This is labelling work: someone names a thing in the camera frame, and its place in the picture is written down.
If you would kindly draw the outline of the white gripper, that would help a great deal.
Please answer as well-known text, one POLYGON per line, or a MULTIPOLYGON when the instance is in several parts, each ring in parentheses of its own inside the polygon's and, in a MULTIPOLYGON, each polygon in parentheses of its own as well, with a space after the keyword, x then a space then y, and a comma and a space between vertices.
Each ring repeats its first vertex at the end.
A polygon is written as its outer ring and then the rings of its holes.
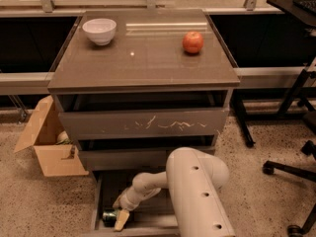
POLYGON ((128 221, 129 212, 135 210, 139 204, 140 199, 134 188, 127 188, 118 196, 113 203, 113 208, 119 209, 115 223, 115 231, 120 232, 123 230, 128 221))

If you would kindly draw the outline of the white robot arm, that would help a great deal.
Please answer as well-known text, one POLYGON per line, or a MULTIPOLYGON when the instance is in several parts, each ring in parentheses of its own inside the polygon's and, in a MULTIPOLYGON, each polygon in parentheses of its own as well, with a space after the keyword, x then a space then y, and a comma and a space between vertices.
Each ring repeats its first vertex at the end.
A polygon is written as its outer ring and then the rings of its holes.
POLYGON ((114 202, 118 210, 115 230, 123 230, 129 213, 143 201, 167 189, 181 237, 235 237, 235 231, 217 194, 229 179, 229 170, 219 158, 190 147, 172 151, 166 170, 139 173, 132 185, 114 202))

